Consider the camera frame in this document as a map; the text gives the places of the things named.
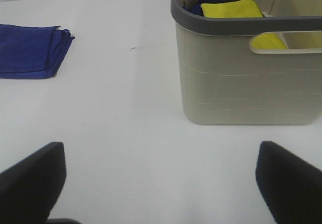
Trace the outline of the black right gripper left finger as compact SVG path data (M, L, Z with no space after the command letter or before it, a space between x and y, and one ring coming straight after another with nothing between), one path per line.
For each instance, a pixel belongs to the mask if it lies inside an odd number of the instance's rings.
M1 172L1 223L46 223L65 180L61 142L51 142Z

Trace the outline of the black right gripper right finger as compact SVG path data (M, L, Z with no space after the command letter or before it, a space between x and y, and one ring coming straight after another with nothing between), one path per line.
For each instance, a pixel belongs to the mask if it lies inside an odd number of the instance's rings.
M276 223L321 223L321 170L272 141L260 144L259 191Z

